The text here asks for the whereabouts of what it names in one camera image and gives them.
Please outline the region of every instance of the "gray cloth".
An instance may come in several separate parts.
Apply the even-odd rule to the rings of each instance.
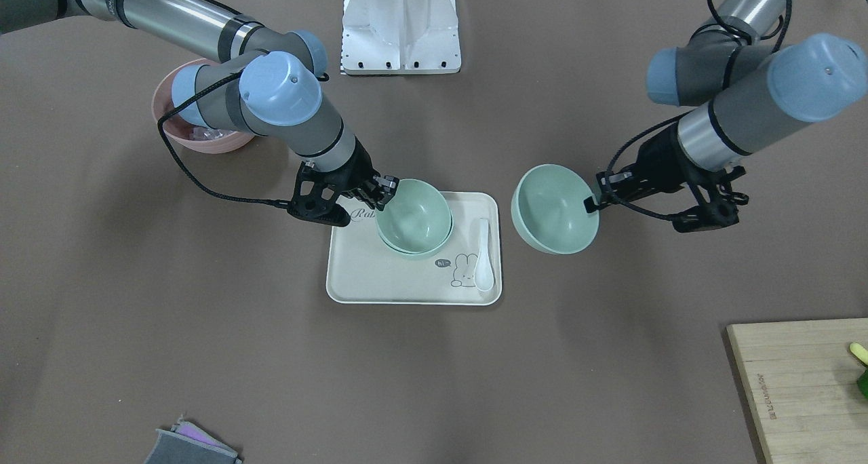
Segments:
[[[157,442],[145,464],[241,464],[241,459],[228,446],[214,446],[158,429]]]

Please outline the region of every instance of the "folded cloth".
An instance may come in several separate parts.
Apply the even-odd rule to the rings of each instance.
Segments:
[[[238,452],[189,421],[157,430],[157,442],[145,464],[241,464]]]

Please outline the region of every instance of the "white plastic base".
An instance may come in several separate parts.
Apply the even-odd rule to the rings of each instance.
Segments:
[[[461,69],[455,0],[344,0],[347,75],[452,74]]]
[[[332,228],[325,290],[338,303],[484,306],[502,292],[500,222],[497,203],[484,193],[443,192],[455,224],[442,250],[425,259],[408,259],[382,243],[374,213],[358,201],[338,204],[353,220]],[[489,257],[494,287],[475,287],[479,218],[488,218]]]

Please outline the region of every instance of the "wooden cutting board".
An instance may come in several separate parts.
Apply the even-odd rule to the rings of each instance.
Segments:
[[[769,464],[868,463],[868,318],[729,325],[738,371]]]

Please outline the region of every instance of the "cartoon rabbit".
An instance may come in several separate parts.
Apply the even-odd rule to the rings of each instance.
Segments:
[[[455,271],[452,273],[454,288],[473,288],[473,272],[477,268],[476,254],[458,254],[455,257]]]

